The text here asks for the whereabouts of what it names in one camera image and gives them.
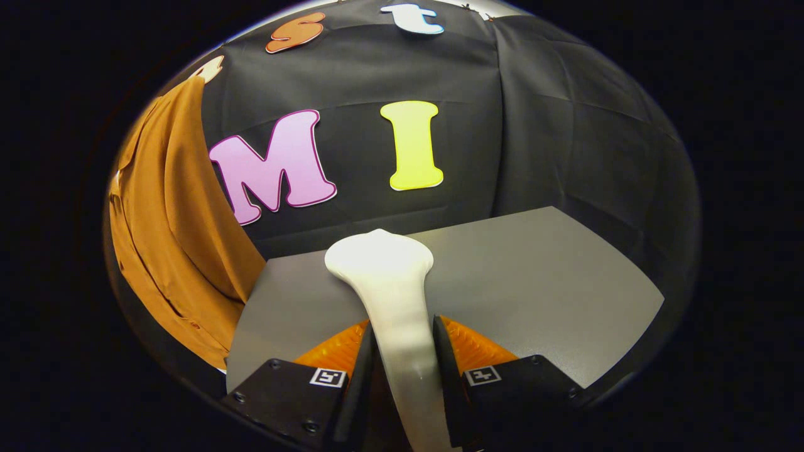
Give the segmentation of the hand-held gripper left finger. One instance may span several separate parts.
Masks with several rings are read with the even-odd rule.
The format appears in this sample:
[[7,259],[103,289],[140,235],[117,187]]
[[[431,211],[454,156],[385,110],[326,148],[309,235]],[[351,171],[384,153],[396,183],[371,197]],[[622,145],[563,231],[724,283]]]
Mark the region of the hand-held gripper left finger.
[[307,359],[270,358],[222,400],[233,414],[298,451],[361,451],[376,340],[362,321]]

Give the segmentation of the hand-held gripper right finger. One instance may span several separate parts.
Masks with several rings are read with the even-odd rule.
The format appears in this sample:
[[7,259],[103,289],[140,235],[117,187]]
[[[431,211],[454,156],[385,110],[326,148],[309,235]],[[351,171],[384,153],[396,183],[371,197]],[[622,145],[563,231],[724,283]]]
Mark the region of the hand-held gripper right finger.
[[585,408],[585,389],[542,355],[508,358],[445,316],[433,337],[454,448],[547,449]]

